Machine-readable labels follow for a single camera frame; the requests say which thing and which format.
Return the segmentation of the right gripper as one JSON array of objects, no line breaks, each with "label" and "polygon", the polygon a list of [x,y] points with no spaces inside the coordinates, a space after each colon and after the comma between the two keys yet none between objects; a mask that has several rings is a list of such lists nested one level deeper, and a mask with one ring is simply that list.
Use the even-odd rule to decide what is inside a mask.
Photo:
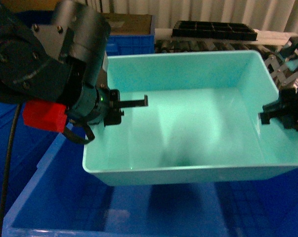
[{"label": "right gripper", "polygon": [[279,91],[278,99],[262,106],[259,113],[261,124],[270,124],[277,119],[285,129],[298,131],[298,88],[287,88]]}]

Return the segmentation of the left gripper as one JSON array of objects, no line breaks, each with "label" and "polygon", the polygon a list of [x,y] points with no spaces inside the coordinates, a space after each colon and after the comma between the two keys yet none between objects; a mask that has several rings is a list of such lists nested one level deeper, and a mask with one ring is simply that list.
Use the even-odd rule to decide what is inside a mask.
[{"label": "left gripper", "polygon": [[107,87],[79,85],[69,89],[69,120],[76,126],[119,125],[122,108],[147,107],[148,96],[142,100],[121,101],[120,91]]}]

